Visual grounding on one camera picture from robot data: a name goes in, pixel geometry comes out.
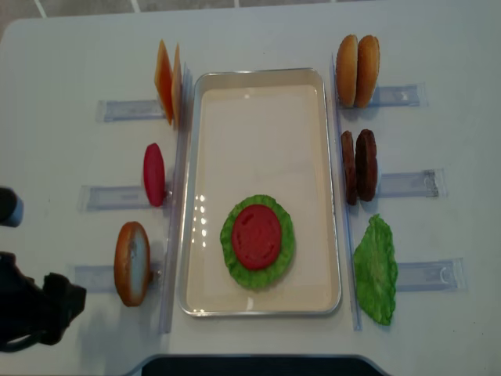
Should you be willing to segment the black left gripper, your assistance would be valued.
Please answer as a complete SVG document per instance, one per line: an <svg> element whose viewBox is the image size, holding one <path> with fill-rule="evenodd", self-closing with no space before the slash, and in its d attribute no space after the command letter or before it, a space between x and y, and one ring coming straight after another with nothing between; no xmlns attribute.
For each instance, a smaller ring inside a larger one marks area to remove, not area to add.
<svg viewBox="0 0 501 376"><path fill-rule="evenodd" d="M55 345L85 309L86 289L50 273L42 287L16 266L16 256L1 253L1 344Z"/></svg>

